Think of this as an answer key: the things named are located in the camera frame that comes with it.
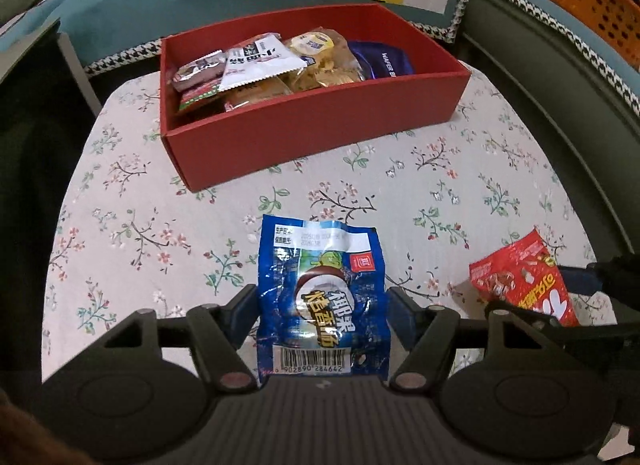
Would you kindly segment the red candy packet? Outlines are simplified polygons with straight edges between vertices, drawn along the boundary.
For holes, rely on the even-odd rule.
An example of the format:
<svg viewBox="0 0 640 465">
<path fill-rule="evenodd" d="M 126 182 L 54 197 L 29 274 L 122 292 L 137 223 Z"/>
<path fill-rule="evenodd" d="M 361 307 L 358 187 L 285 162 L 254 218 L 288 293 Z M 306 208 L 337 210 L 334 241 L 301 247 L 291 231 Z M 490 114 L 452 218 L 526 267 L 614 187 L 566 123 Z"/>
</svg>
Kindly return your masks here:
<svg viewBox="0 0 640 465">
<path fill-rule="evenodd" d="M 560 268 L 536 229 L 514 243 L 469 265 L 470 281 L 486 301 L 555 317 L 563 326 L 578 326 Z"/>
</svg>

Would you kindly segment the blue coconut snack packet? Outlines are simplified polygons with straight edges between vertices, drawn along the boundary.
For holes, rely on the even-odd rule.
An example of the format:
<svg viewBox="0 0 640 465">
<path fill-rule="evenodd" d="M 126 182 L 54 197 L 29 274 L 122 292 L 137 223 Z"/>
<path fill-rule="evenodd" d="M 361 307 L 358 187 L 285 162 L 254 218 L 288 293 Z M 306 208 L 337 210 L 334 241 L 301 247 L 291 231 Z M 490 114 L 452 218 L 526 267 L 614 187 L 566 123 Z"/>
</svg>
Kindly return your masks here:
<svg viewBox="0 0 640 465">
<path fill-rule="evenodd" d="M 257 372 L 386 378 L 390 328 L 378 232 L 339 221 L 262 218 Z"/>
</svg>

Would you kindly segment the white rice cracker packet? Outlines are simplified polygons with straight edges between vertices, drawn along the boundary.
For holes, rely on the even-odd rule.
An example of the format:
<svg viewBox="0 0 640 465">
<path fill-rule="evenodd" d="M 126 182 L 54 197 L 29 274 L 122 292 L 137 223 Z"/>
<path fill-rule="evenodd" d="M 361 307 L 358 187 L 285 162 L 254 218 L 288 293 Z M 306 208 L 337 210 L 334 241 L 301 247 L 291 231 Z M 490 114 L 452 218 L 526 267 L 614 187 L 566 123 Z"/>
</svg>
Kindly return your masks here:
<svg viewBox="0 0 640 465">
<path fill-rule="evenodd" d="M 302 58 L 285 47 L 278 34 L 268 32 L 237 44 L 226 52 L 219 91 L 226 92 L 254 84 L 306 66 Z"/>
</svg>

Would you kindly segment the dark blue wafer biscuit packet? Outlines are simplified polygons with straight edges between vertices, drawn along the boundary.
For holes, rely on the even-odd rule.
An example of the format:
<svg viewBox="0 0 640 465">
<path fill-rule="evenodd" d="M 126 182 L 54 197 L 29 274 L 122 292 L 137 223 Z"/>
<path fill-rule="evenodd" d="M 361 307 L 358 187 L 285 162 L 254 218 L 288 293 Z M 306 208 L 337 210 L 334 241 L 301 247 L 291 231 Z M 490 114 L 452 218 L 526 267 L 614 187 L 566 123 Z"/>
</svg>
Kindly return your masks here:
<svg viewBox="0 0 640 465">
<path fill-rule="evenodd" d="M 414 74 L 410 58 L 404 50 L 371 41 L 349 41 L 347 44 L 367 79 Z"/>
</svg>

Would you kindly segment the white green Kapsrons snack packet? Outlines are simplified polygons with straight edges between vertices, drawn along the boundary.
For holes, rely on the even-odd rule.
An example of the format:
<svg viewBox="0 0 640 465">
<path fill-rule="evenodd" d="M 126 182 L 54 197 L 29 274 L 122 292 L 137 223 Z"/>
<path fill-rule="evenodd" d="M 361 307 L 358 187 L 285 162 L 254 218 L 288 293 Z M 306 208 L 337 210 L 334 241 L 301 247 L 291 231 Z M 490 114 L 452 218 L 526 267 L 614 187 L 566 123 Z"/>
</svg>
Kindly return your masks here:
<svg viewBox="0 0 640 465">
<path fill-rule="evenodd" d="M 178 106 L 178 113 L 190 113 L 191 110 L 195 110 L 198 107 L 206 105 L 209 102 L 218 98 L 219 87 L 221 84 L 221 78 L 215 78 L 209 81 L 203 82 L 189 90 L 183 92 L 180 96 L 180 102 Z"/>
</svg>

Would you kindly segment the gold foil snack packet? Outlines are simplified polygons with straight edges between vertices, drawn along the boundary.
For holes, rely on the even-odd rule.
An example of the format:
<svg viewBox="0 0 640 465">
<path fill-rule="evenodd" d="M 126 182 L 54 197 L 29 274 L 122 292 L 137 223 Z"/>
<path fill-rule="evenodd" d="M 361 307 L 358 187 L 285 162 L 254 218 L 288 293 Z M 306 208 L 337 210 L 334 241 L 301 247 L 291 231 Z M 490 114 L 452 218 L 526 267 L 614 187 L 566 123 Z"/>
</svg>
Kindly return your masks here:
<svg viewBox="0 0 640 465">
<path fill-rule="evenodd" d="M 279 77 L 271 77 L 230 90 L 224 97 L 224 110 L 231 112 L 240 107 L 291 94 L 291 89 Z"/>
</svg>

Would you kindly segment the floral tablecloth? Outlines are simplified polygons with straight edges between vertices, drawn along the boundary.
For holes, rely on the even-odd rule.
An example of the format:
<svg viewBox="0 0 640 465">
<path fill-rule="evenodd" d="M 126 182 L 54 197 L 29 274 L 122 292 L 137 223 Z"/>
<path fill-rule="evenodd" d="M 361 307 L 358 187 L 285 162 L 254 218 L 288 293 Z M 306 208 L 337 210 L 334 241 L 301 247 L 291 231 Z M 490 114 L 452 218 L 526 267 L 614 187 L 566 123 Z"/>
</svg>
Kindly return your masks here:
<svg viewBox="0 0 640 465">
<path fill-rule="evenodd" d="M 378 231 L 386 280 L 466 317 L 469 266 L 537 231 L 558 263 L 596 260 L 553 165 L 499 90 L 473 70 L 445 124 L 275 165 L 190 192 L 160 142 L 160 77 L 118 88 L 96 118 L 63 200 L 44 291 L 51 375 L 138 309 L 175 318 L 226 303 L 257 277 L 262 218 Z"/>
</svg>

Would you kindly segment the red cardboard box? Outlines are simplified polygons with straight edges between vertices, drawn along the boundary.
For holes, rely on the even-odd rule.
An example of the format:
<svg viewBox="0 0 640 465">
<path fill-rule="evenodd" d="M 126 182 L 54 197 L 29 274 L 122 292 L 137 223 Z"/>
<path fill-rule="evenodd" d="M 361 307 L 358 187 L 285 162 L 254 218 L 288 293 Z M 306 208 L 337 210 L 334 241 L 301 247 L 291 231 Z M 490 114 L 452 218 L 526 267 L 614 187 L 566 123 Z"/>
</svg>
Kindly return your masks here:
<svg viewBox="0 0 640 465">
<path fill-rule="evenodd" d="M 349 40 L 408 54 L 411 76 L 316 89 L 231 112 L 177 115 L 170 78 L 178 67 L 260 32 L 290 38 L 326 26 Z M 273 165 L 393 132 L 449 120 L 470 72 L 431 37 L 379 4 L 306 6 L 235 18 L 168 36 L 160 54 L 160 136 L 192 192 Z"/>
</svg>

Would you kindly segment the grey green sofa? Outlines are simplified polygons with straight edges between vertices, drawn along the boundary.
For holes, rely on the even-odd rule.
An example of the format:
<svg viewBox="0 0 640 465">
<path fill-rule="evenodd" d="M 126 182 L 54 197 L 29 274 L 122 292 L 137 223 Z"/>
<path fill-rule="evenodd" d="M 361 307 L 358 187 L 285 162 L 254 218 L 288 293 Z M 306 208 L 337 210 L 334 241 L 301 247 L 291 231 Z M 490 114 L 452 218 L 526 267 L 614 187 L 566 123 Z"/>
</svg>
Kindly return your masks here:
<svg viewBox="0 0 640 465">
<path fill-rule="evenodd" d="M 559 32 L 504 0 L 469 0 L 460 50 L 477 60 L 519 110 L 548 117 L 536 136 L 560 176 L 599 256 L 639 247 L 639 109 Z M 94 75 L 101 89 L 139 72 L 143 58 Z"/>
</svg>

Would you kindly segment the brown red snack packet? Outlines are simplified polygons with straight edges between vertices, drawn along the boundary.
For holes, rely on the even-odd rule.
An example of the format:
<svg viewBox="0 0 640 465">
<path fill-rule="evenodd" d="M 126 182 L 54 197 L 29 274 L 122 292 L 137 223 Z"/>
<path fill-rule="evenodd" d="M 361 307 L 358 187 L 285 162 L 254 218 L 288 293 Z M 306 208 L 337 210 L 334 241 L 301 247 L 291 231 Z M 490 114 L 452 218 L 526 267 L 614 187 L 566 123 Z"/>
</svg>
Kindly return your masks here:
<svg viewBox="0 0 640 465">
<path fill-rule="evenodd" d="M 226 62 L 227 55 L 224 50 L 216 50 L 196 58 L 178 68 L 171 78 L 172 87 L 183 92 L 198 84 L 219 78 L 224 73 Z"/>
</svg>

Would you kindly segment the yellow cookie bag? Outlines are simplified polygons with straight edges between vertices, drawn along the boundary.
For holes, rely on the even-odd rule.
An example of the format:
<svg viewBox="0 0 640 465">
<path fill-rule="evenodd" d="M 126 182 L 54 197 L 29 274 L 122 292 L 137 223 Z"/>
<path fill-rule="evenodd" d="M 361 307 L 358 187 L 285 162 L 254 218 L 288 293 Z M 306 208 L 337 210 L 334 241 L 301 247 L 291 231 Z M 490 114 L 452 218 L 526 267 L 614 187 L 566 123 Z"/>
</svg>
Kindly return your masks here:
<svg viewBox="0 0 640 465">
<path fill-rule="evenodd" d="M 284 45 L 306 63 L 280 75 L 294 93 L 366 79 L 346 39 L 334 29 L 319 27 L 285 40 Z"/>
</svg>

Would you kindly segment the grey side table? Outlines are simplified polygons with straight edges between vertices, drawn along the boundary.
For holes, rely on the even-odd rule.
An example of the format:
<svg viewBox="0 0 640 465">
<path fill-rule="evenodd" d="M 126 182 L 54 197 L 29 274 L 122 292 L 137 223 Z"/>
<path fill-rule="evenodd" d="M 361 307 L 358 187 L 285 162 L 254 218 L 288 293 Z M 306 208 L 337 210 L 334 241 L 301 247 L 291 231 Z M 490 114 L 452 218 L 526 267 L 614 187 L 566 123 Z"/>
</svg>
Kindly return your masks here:
<svg viewBox="0 0 640 465">
<path fill-rule="evenodd" d="M 17 39 L 1 51 L 1 87 L 9 89 L 16 82 L 18 89 L 46 90 L 65 95 L 85 105 L 94 117 L 102 110 L 89 76 L 66 32 L 60 32 L 60 20 L 47 22 L 34 32 Z"/>
</svg>

